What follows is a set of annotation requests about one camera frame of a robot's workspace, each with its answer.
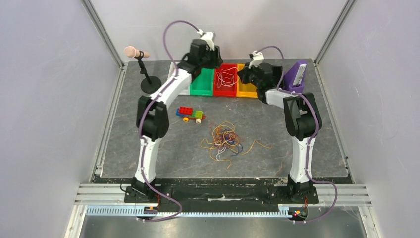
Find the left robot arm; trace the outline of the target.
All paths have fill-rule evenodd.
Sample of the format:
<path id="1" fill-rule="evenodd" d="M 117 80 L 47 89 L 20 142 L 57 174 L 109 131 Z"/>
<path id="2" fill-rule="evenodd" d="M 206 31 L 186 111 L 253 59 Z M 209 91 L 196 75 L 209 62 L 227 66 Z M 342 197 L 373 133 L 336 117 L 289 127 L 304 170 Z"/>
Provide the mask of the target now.
<path id="1" fill-rule="evenodd" d="M 181 61 L 172 63 L 173 73 L 168 80 L 151 95 L 139 98 L 136 126 L 141 149 L 137 171 L 125 191 L 126 203 L 151 202 L 158 194 L 154 187 L 156 162 L 160 143 L 169 129 L 168 108 L 204 68 L 217 69 L 222 63 L 219 46 L 194 39 Z"/>

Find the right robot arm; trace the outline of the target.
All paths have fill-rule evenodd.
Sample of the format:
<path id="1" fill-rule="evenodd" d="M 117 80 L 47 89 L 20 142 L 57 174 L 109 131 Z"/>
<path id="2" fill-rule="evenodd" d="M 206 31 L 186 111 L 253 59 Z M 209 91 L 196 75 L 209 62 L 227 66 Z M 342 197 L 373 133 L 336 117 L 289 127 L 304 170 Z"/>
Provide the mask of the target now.
<path id="1" fill-rule="evenodd" d="M 280 89 L 282 66 L 247 63 L 237 75 L 242 84 L 256 87 L 261 102 L 284 110 L 286 130 L 292 137 L 292 167 L 280 195 L 294 203 L 304 202 L 315 193 L 311 171 L 313 143 L 322 126 L 314 95 Z"/>

